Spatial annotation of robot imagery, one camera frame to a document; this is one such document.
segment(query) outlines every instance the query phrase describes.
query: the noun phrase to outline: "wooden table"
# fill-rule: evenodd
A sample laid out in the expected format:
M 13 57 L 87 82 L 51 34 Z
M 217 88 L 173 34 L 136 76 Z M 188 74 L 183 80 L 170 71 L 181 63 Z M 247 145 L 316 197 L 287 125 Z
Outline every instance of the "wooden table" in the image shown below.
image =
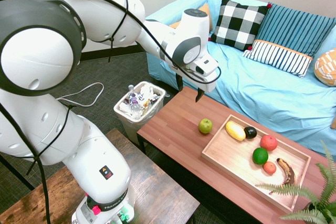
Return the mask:
M 124 156 L 132 170 L 131 185 L 136 193 L 132 223 L 186 223 L 199 202 L 156 166 L 119 131 L 107 138 Z M 70 171 L 63 167 L 47 180 L 51 223 L 71 224 L 71 215 L 85 196 Z M 0 223 L 46 223 L 42 186 L 0 215 Z
M 226 118 L 232 114 L 311 156 L 303 186 L 309 187 L 317 195 L 320 195 L 324 181 L 315 164 L 322 163 L 327 166 L 327 159 L 209 97 L 203 96 L 195 103 L 196 95 L 196 91 L 185 87 L 138 131 L 140 138 L 174 159 L 258 221 L 266 224 L 304 223 L 303 221 L 281 220 L 279 217 L 285 212 L 201 157 L 201 152 Z M 198 130 L 198 123 L 203 118 L 209 118 L 213 122 L 212 131 L 206 135 Z M 307 199 L 299 197 L 294 210 L 303 209 L 307 203 Z

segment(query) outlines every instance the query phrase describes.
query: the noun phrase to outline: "table leg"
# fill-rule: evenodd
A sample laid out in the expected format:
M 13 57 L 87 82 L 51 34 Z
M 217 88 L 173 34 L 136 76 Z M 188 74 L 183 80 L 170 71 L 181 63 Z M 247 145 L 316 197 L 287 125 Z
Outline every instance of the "table leg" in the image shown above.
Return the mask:
M 190 219 L 187 221 L 186 224 L 196 224 L 195 213 L 193 213 L 193 215 L 191 215 Z
M 28 182 L 3 156 L 0 155 L 0 163 L 7 167 L 23 184 L 25 184 L 30 190 L 34 190 L 35 187 Z
M 144 145 L 144 142 L 146 142 L 146 139 L 144 139 L 138 133 L 136 135 L 138 137 L 138 141 L 139 141 L 139 145 L 140 145 L 140 150 L 146 155 L 146 149 L 145 149 L 145 145 Z

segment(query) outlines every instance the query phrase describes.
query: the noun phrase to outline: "water bottle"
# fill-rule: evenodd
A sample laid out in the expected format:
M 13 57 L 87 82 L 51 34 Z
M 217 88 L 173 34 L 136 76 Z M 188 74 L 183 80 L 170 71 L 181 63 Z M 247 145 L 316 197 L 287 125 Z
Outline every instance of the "water bottle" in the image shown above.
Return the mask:
M 129 85 L 129 95 L 128 95 L 128 100 L 130 103 L 130 109 L 132 114 L 142 114 L 142 106 L 139 104 L 139 96 L 138 94 L 134 91 L 134 86 Z

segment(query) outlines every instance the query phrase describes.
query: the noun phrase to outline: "lime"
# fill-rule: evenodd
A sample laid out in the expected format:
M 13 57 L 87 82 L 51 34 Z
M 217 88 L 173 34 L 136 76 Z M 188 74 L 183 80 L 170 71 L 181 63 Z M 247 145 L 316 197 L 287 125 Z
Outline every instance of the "lime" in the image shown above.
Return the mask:
M 253 152 L 253 162 L 263 165 L 268 159 L 268 152 L 264 148 L 256 148 Z

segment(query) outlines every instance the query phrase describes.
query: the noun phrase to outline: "wooden tray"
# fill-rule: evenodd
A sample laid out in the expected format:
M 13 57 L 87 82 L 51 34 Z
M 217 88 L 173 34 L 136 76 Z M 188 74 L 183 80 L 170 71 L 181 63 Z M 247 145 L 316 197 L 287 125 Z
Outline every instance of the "wooden tray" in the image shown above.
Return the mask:
M 260 139 L 268 133 L 253 126 L 257 130 L 257 136 L 251 140 L 238 141 L 227 133 L 225 125 L 228 121 L 233 121 L 243 128 L 253 126 L 230 115 L 204 148 L 202 156 L 284 212 L 293 212 L 298 196 L 284 196 L 276 193 L 270 195 L 270 191 L 255 185 L 260 183 L 280 185 L 285 180 L 285 173 L 278 165 L 277 158 L 283 158 L 287 161 L 296 175 L 296 184 L 302 185 L 310 156 L 277 139 L 278 147 L 274 151 L 268 152 L 268 161 L 275 163 L 277 170 L 273 175 L 269 175 L 264 171 L 262 165 L 257 165 L 252 160 L 253 151 L 260 147 Z

